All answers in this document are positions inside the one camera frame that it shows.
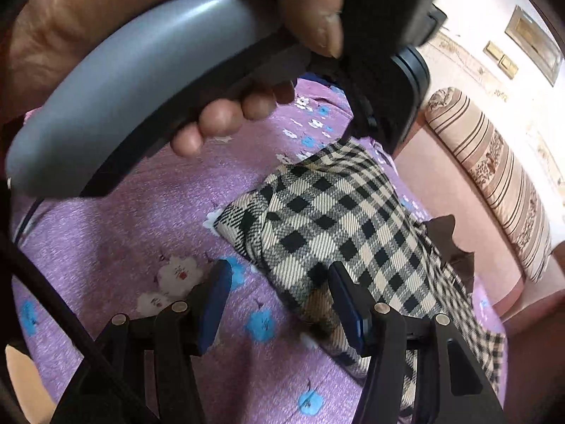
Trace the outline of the person's left hand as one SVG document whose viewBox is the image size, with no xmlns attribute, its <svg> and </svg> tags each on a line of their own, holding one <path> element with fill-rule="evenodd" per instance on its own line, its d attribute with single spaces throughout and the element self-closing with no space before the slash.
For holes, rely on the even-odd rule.
<svg viewBox="0 0 565 424">
<path fill-rule="evenodd" d="M 162 0 L 30 0 L 1 38 L 1 149 L 102 40 Z M 287 28 L 305 46 L 339 58 L 343 0 L 279 0 Z"/>
</svg>

